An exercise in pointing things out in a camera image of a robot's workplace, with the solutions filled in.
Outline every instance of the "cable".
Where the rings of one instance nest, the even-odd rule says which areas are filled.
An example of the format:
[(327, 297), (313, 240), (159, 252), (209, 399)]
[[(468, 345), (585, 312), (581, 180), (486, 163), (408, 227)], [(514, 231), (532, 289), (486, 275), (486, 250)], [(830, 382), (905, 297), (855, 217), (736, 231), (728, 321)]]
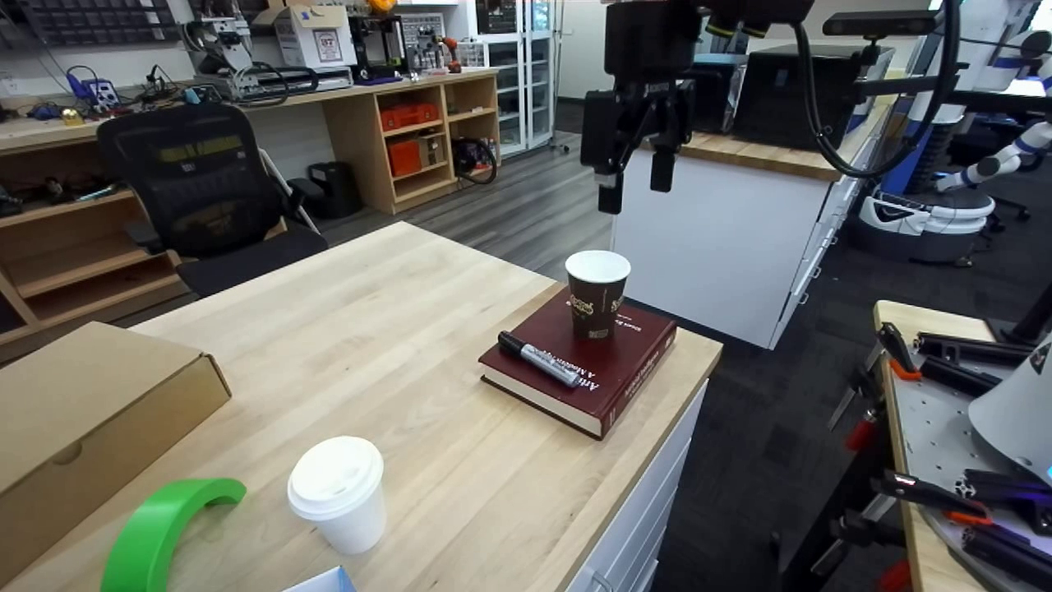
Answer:
[(909, 140), (905, 140), (888, 160), (875, 163), (875, 169), (855, 169), (847, 163), (837, 149), (825, 138), (822, 133), (822, 113), (819, 113), (819, 88), (814, 88), (814, 69), (810, 69), (810, 42), (808, 42), (808, 34), (803, 31), (803, 22), (787, 22), (793, 34), (794, 34), (794, 48), (799, 48), (799, 69), (804, 76), (804, 114), (808, 114), (808, 127), (810, 127), (810, 138), (822, 152), (822, 157), (837, 172), (837, 173), (847, 173), (847, 177), (881, 177), (888, 173), (889, 169), (896, 169), (913, 149), (917, 140), (922, 140), (922, 134), (931, 133), (934, 125), (934, 114), (941, 113), (943, 99), (952, 91), (956, 86), (956, 48), (958, 48), (958, 2), (956, 0), (946, 0), (943, 2), (943, 59), (941, 59), (941, 72), (937, 72), (937, 86), (931, 91), (931, 102), (922, 107), (922, 119), (920, 119), (920, 127), (913, 133)]

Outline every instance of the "book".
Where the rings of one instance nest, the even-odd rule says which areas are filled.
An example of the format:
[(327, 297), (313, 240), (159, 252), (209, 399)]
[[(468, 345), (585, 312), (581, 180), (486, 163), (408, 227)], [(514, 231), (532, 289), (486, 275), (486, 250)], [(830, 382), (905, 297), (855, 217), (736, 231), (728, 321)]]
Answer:
[(482, 382), (556, 415), (591, 437), (605, 437), (638, 384), (673, 343), (678, 321), (623, 299), (611, 339), (575, 339), (573, 297), (569, 289), (557, 289), (514, 328), (508, 328), (508, 336), (569, 361), (585, 382), (591, 382), (591, 389), (569, 389), (565, 382), (556, 382), (527, 358), (500, 348), (495, 336), (479, 355)]

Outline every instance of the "coffee cup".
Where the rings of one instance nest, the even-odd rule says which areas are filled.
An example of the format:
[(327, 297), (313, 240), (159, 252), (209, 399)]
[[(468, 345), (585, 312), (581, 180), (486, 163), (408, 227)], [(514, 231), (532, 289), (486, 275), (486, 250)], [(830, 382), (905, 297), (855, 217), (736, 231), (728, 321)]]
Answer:
[(565, 259), (579, 339), (608, 339), (614, 331), (628, 274), (631, 262), (611, 250), (579, 250)]
[(287, 482), (289, 507), (342, 557), (384, 535), (384, 456), (372, 439), (327, 437), (308, 446)]

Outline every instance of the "cup lid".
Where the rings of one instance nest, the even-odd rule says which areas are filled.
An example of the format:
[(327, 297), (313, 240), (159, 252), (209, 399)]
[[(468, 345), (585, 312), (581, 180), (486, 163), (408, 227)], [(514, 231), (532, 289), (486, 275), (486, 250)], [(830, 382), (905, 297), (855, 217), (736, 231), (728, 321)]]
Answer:
[(336, 521), (361, 507), (380, 476), (384, 456), (372, 439), (327, 437), (294, 459), (287, 496), (303, 521)]
[(614, 250), (579, 250), (565, 259), (565, 274), (581, 282), (621, 282), (631, 262)]

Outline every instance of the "office chair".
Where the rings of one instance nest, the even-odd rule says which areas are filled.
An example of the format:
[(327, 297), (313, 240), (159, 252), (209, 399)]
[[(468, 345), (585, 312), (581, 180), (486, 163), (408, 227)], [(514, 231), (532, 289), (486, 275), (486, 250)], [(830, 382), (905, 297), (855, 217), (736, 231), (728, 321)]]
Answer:
[(247, 114), (228, 106), (110, 119), (98, 127), (98, 143), (109, 169), (141, 196), (158, 232), (150, 245), (182, 259), (178, 275), (197, 297), (327, 245), (256, 149)]

